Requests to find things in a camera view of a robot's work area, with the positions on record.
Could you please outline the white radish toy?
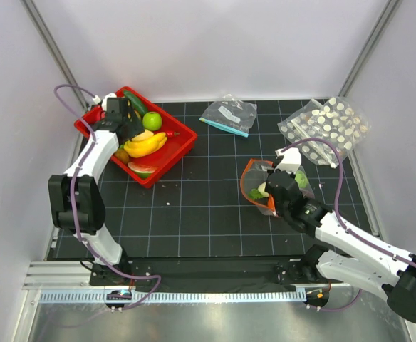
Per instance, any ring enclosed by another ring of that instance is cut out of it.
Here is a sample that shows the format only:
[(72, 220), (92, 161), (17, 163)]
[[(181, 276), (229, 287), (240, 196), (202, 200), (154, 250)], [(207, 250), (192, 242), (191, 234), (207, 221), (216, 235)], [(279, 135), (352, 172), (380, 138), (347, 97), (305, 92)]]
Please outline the white radish toy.
[(269, 193), (266, 191), (266, 182), (261, 183), (257, 190), (259, 191), (262, 197), (269, 197)]

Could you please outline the brown kiwi toy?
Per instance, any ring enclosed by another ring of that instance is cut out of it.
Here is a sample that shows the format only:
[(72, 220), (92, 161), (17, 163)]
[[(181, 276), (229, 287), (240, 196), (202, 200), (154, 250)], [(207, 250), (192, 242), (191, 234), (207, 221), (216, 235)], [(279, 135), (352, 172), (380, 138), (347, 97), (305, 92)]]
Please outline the brown kiwi toy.
[(114, 154), (114, 156), (119, 160), (119, 161), (121, 161), (121, 163), (122, 164), (124, 164), (124, 165), (127, 165), (128, 163), (129, 163), (129, 160), (130, 160), (130, 156), (127, 154), (127, 152), (124, 150), (124, 149), (122, 149), (122, 148), (119, 148), (116, 152), (115, 152), (115, 154)]

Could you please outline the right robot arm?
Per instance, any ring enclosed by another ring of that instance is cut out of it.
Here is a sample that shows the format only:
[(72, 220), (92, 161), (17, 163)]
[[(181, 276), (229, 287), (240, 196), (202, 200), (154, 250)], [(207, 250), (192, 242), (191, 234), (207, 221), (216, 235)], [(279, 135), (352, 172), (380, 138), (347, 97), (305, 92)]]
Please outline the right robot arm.
[(416, 253), (394, 247), (342, 218), (315, 199), (304, 197), (295, 178), (274, 172), (265, 190), (277, 214), (292, 229), (322, 242), (302, 257), (295, 273), (309, 282), (338, 280), (387, 303), (401, 318), (416, 323)]

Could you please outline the green custard apple toy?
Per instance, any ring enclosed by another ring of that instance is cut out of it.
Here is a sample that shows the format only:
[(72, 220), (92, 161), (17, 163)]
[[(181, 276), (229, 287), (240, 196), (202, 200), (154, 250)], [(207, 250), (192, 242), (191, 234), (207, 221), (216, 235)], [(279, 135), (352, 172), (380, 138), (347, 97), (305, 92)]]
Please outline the green custard apple toy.
[(298, 186), (301, 189), (304, 189), (308, 186), (309, 181), (308, 178), (306, 176), (306, 173), (302, 170), (298, 170), (295, 174), (295, 181), (297, 182)]

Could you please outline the orange toy fruit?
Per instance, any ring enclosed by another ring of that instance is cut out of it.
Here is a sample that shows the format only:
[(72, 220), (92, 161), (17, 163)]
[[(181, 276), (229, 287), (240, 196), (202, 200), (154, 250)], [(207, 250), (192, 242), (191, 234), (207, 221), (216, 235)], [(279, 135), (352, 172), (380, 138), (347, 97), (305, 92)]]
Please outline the orange toy fruit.
[(275, 208), (275, 204), (274, 204), (274, 199), (272, 196), (268, 197), (268, 201), (267, 201), (267, 207), (272, 211), (275, 212), (276, 208)]

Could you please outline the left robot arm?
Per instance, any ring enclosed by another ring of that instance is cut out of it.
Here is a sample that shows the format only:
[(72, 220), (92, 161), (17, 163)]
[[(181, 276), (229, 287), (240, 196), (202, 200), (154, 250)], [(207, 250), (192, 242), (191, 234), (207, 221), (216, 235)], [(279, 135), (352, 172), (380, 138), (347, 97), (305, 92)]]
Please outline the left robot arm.
[(89, 130), (88, 141), (76, 161), (62, 174), (52, 175), (48, 191), (53, 224), (71, 234), (93, 255), (115, 285), (130, 279), (131, 268), (124, 249), (105, 224), (105, 205), (98, 180), (121, 144), (144, 132), (127, 98), (107, 98), (104, 116)]

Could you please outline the clear bag orange zipper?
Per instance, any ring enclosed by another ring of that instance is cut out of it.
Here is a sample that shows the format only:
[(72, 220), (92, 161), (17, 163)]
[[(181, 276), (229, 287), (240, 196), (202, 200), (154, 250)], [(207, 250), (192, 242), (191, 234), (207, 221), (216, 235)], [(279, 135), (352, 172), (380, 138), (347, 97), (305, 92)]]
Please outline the clear bag orange zipper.
[(278, 162), (250, 159), (240, 177), (240, 190), (262, 214), (274, 217), (289, 216), (315, 197), (299, 155)]

